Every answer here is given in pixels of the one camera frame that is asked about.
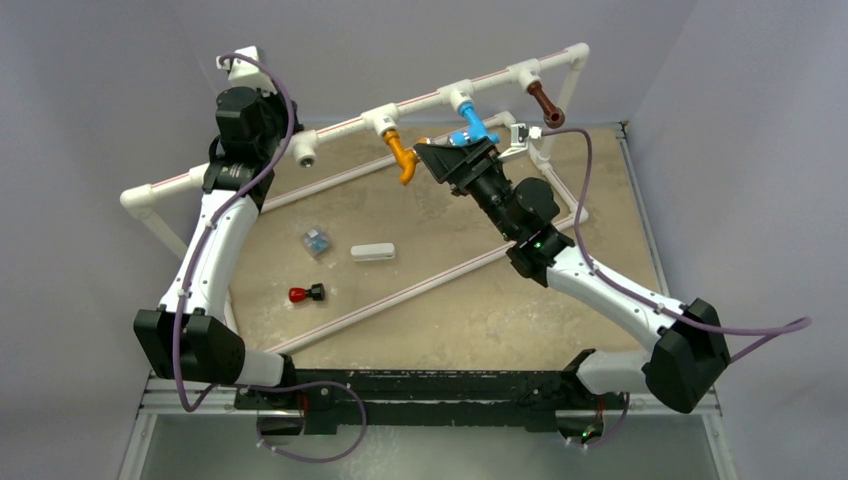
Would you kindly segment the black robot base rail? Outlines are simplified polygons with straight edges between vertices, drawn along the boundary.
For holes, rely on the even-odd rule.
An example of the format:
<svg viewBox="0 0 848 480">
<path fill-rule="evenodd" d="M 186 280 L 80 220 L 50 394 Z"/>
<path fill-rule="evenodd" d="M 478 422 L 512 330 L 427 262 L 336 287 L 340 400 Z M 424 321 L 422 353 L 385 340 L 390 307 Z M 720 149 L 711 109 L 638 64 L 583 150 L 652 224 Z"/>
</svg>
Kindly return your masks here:
<svg viewBox="0 0 848 480">
<path fill-rule="evenodd" d="M 590 393 L 574 368 L 563 370 L 297 369 L 292 393 L 237 393 L 238 410 L 304 416 L 308 435 L 342 425 L 520 427 L 580 437 L 603 430 L 600 416 L 622 407 L 621 393 Z"/>
</svg>

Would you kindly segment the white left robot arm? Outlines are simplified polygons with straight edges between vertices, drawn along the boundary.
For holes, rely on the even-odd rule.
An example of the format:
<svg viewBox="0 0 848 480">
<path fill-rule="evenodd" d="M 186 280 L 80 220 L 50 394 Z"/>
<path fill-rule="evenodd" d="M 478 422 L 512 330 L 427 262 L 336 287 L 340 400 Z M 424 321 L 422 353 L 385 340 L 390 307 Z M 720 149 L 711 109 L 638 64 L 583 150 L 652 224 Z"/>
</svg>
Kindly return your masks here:
<svg viewBox="0 0 848 480">
<path fill-rule="evenodd" d="M 274 179 L 269 165 L 296 115 L 284 97 L 232 87 L 216 99 L 218 136 L 209 148 L 201 212 L 174 282 L 153 310 L 140 310 L 133 331 L 154 373 L 180 369 L 184 380 L 259 386 L 272 408 L 297 399 L 286 356 L 250 349 L 225 323 L 237 259 Z"/>
</svg>

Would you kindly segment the orange water faucet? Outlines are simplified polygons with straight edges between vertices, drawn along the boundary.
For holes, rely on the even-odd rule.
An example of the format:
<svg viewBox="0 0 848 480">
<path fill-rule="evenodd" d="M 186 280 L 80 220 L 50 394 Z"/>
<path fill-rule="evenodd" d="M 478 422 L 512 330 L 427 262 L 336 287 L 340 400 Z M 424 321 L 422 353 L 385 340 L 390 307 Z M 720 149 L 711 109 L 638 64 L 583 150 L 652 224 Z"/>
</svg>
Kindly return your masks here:
<svg viewBox="0 0 848 480">
<path fill-rule="evenodd" d="M 413 148 L 405 148 L 402 145 L 400 135 L 396 129 L 387 129 L 382 134 L 382 140 L 391 151 L 396 164 L 402 170 L 399 181 L 402 185 L 408 185 L 415 176 L 417 165 L 420 162 L 418 154 Z"/>
</svg>

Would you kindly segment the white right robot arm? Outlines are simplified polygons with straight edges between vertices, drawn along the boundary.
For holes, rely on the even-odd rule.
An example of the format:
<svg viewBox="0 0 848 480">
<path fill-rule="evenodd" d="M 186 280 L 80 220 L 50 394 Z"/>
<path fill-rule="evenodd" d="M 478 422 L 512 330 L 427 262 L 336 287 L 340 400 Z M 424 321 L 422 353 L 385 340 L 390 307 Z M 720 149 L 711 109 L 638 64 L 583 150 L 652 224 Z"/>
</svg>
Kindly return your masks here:
<svg viewBox="0 0 848 480">
<path fill-rule="evenodd" d="M 584 407 L 601 394 L 649 393 L 690 413 L 730 364 L 716 309 L 647 289 L 593 259 L 553 224 L 555 193 L 544 179 L 513 184 L 488 139 L 466 146 L 417 143 L 413 151 L 439 184 L 469 196 L 511 242 L 506 251 L 524 278 L 569 295 L 611 320 L 641 348 L 583 352 L 561 381 L 564 399 Z"/>
</svg>

